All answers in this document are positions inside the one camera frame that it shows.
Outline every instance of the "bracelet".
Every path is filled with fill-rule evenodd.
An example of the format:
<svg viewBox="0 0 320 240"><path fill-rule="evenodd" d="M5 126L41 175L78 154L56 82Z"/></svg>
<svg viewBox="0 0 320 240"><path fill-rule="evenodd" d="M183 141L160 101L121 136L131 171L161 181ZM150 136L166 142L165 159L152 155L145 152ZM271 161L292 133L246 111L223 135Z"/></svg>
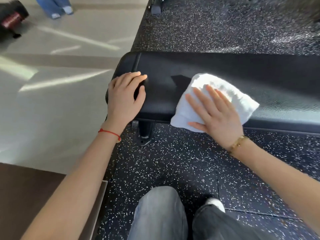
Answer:
<svg viewBox="0 0 320 240"><path fill-rule="evenodd" d="M107 133L113 134L113 135L115 135L115 136L117 136L117 137L118 137L118 141L117 141L117 143L119 143L119 142L121 141L121 137L120 137L118 134L116 134L116 133L114 133L114 132L112 132L112 131L108 131L108 130L100 129L100 130L98 131L98 133L99 133L99 132L107 132Z"/></svg>
<svg viewBox="0 0 320 240"><path fill-rule="evenodd" d="M240 137L235 141L235 143L232 144L232 146L230 147L228 153L229 153L230 155L232 155L234 149L237 148L237 147L239 147L239 146L241 146L241 143L242 143L244 140L246 140L246 139L249 139L249 138L246 137L246 136L240 136Z"/></svg>

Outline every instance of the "speckled rubber flooring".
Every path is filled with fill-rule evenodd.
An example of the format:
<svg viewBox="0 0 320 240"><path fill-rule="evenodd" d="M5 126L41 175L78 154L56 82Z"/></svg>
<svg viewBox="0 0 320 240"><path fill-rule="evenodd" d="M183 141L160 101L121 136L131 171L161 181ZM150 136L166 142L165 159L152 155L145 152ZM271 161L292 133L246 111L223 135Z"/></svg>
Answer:
<svg viewBox="0 0 320 240"><path fill-rule="evenodd" d="M284 0L166 0L163 13L146 11L133 51L320 55L320 32ZM278 239L319 239L275 192L208 135L156 124L146 147L127 127L109 182L96 239L126 239L139 199L151 188L174 187L188 221L208 195L227 214ZM286 163L320 181L320 137L247 129L246 135Z"/></svg>

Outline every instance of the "light blue jeans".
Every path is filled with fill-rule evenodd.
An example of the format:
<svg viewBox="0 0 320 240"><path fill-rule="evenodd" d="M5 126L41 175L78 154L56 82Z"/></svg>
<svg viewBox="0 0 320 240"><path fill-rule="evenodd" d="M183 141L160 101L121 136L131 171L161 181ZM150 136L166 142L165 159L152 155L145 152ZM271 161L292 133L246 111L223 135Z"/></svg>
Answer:
<svg viewBox="0 0 320 240"><path fill-rule="evenodd" d="M64 13L62 8L66 6L71 6L69 0L36 0L36 1L49 17L51 17L52 14L54 13L62 15Z"/></svg>
<svg viewBox="0 0 320 240"><path fill-rule="evenodd" d="M194 240L265 240L267 233L244 226L214 205L203 205L194 214ZM177 191L155 187L139 201L128 240L187 240L188 223Z"/></svg>

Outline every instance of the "towel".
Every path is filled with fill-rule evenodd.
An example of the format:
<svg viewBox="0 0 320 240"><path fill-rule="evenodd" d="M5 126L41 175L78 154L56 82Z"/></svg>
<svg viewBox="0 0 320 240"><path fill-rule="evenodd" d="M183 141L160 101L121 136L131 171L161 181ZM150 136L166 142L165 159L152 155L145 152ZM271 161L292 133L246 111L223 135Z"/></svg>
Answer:
<svg viewBox="0 0 320 240"><path fill-rule="evenodd" d="M193 92L193 88L198 88L209 98L209 92L205 89L205 85L209 84L213 88L220 90L231 103L234 105L235 110L238 112L241 124L246 123L251 117L252 113L259 107L259 104L254 101L247 94L242 93L238 88L230 84L229 82L218 78L210 74L196 74L186 91L182 94L177 108L176 113L172 117L170 124L175 127L185 128L193 132L203 132L201 130L195 129L192 126L188 125L188 122L198 122L204 124L203 120L199 115L194 112L188 101L186 100L185 95L190 93L192 97L200 103L197 96Z"/></svg>

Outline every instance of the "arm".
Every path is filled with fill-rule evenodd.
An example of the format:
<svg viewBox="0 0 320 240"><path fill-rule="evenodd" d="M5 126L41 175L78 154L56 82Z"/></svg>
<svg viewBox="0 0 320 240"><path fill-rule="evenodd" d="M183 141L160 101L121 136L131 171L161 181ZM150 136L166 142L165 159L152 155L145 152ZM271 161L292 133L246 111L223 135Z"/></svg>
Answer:
<svg viewBox="0 0 320 240"><path fill-rule="evenodd" d="M118 135L134 119L145 100L144 86L134 100L134 91L146 79L140 72L126 73L109 84L108 119L102 128ZM118 137L99 133L78 167L67 175L35 217L22 240L78 240L97 198L112 150Z"/></svg>
<svg viewBox="0 0 320 240"><path fill-rule="evenodd" d="M197 88L195 95L186 99L205 124L189 125L208 133L223 148L230 150L242 136L243 128L231 102L218 90L207 85L212 99ZM232 155L247 165L292 208L318 235L320 235L320 182L287 165L278 158L245 139L232 150Z"/></svg>

